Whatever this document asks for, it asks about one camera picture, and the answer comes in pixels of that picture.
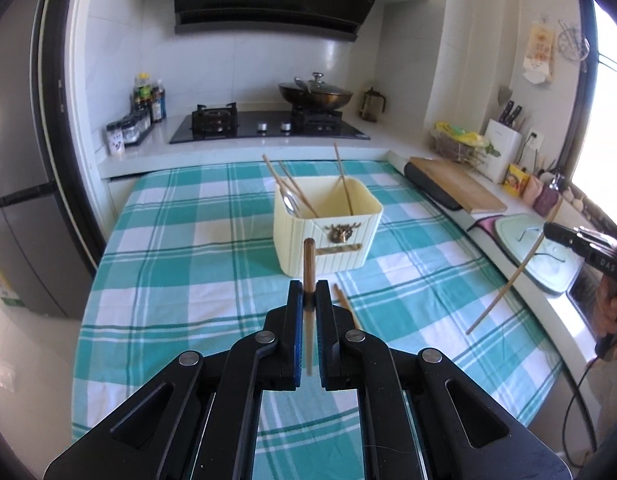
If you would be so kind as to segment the person's right hand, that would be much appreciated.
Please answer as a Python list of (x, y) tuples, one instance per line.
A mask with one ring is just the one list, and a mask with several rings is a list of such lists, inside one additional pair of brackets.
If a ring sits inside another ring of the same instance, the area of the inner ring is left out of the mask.
[(596, 291), (596, 304), (593, 311), (593, 327), (598, 337), (617, 332), (617, 295), (611, 293), (608, 276), (601, 279)]

